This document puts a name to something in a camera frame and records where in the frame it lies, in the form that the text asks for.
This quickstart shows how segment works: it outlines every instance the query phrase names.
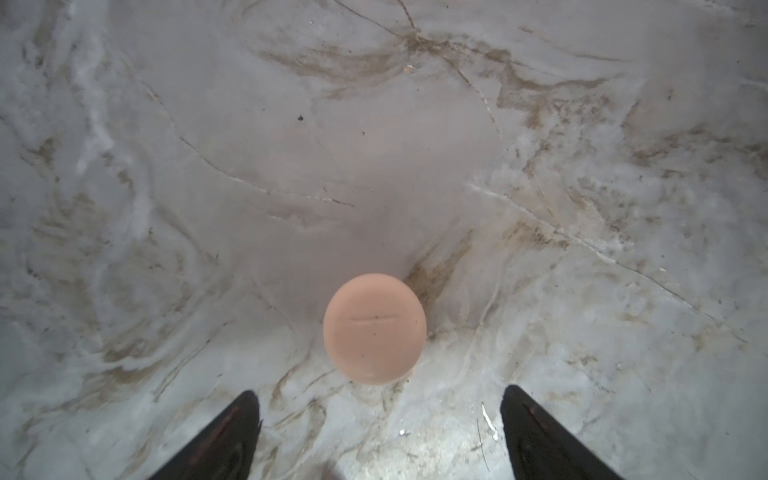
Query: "gray marble floor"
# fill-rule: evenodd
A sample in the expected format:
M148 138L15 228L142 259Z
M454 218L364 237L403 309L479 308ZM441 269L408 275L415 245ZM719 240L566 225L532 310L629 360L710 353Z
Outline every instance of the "gray marble floor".
M253 478L512 478L517 383L628 480L764 478L765 2L0 16L0 477L146 478L253 389ZM368 272L428 313L385 387L322 342Z

